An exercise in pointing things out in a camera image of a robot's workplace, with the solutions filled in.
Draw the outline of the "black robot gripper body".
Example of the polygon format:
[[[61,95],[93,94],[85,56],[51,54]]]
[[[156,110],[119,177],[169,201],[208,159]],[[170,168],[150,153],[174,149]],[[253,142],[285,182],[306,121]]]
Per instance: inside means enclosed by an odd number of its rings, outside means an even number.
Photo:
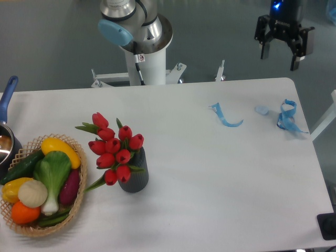
[[[306,4],[307,1],[271,1],[264,45],[273,39],[306,44],[307,32],[301,25]]]

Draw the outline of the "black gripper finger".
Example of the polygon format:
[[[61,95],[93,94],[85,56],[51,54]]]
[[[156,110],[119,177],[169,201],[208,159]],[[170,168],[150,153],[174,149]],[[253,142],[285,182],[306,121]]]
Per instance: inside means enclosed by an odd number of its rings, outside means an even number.
[[[259,41],[261,46],[261,59],[267,59],[269,56],[270,42],[273,40],[272,31],[266,32],[270,21],[269,15],[258,17],[254,39]]]
[[[314,38],[314,27],[299,27],[295,37],[290,43],[290,49],[293,54],[290,66],[291,71],[297,70],[300,62],[305,58],[305,56],[313,53]]]

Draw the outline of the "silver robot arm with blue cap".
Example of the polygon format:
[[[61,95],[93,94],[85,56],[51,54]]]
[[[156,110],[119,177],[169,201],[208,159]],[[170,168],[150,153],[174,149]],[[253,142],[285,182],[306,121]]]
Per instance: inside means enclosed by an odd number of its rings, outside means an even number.
[[[306,1],[271,1],[268,15],[258,17],[254,39],[261,59],[268,57],[270,42],[284,41],[292,52],[290,69],[313,52],[314,27],[301,25]],[[173,37],[170,22],[157,12],[156,1],[101,1],[98,30],[109,42],[134,55],[151,54],[168,46]]]

